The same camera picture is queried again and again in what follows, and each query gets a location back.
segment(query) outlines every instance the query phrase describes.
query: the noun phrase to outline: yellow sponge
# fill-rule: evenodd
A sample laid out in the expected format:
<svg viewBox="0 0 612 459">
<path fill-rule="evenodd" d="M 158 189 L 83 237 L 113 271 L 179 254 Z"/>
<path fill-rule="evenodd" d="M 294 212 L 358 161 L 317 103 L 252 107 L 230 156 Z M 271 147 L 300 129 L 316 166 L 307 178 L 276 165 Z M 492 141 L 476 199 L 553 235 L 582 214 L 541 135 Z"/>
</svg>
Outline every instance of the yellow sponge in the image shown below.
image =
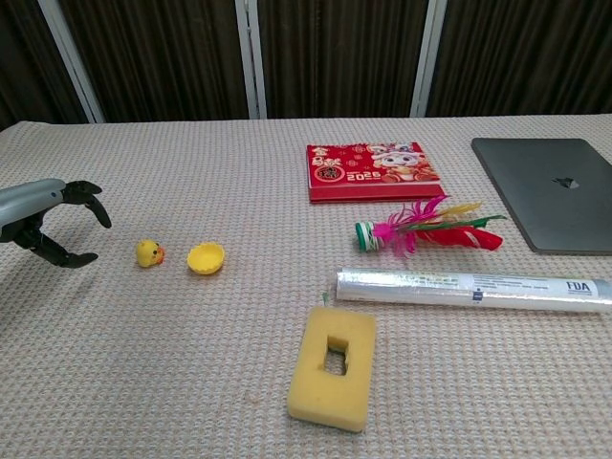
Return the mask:
<svg viewBox="0 0 612 459">
<path fill-rule="evenodd" d="M 316 307 L 302 338 L 287 407 L 297 419 L 359 432 L 367 421 L 376 321 Z M 346 374 L 325 371 L 328 349 L 344 352 Z"/>
</svg>

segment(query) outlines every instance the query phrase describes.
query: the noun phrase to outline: laptop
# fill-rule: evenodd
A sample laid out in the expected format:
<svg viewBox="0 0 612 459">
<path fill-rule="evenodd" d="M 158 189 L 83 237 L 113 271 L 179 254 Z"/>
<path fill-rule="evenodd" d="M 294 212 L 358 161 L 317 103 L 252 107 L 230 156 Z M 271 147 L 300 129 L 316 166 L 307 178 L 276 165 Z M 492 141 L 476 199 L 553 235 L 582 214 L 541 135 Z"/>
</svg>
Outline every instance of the laptop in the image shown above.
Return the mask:
<svg viewBox="0 0 612 459">
<path fill-rule="evenodd" d="M 612 164 L 583 139 L 473 139 L 532 251 L 612 254 Z"/>
</svg>

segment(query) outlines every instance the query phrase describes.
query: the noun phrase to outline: red feather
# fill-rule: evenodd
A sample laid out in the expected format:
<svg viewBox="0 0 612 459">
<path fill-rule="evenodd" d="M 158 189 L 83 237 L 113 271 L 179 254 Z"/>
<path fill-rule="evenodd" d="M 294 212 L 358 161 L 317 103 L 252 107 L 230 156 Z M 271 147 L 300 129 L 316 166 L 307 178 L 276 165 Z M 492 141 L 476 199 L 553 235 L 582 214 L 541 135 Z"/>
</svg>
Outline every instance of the red feather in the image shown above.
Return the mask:
<svg viewBox="0 0 612 459">
<path fill-rule="evenodd" d="M 494 251 L 504 240 L 496 234 L 473 227 L 456 227 L 416 231 L 417 236 L 426 241 L 443 246 L 464 246 Z"/>
</svg>

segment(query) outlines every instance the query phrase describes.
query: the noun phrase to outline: apple logo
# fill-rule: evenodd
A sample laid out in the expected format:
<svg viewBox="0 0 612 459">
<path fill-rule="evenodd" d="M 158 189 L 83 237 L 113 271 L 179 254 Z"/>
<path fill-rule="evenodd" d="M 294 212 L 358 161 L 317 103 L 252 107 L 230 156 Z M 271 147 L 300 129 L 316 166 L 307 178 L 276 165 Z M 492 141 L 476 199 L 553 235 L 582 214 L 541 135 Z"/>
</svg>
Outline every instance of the apple logo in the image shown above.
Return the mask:
<svg viewBox="0 0 612 459">
<path fill-rule="evenodd" d="M 564 188 L 574 189 L 579 187 L 579 183 L 574 179 L 570 179 L 569 177 L 565 177 L 564 179 L 553 179 L 553 182 L 563 186 Z"/>
</svg>

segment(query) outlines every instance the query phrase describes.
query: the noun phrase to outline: toy duck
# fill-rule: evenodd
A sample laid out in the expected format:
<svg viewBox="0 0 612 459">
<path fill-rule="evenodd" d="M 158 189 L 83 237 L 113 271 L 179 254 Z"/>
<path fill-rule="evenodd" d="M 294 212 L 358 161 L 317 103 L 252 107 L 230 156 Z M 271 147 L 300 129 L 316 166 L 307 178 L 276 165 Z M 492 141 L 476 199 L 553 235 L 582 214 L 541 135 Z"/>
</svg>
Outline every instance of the toy duck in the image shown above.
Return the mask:
<svg viewBox="0 0 612 459">
<path fill-rule="evenodd" d="M 164 248 L 151 239 L 144 239 L 136 246 L 136 259 L 143 268 L 159 265 L 164 261 Z"/>
</svg>

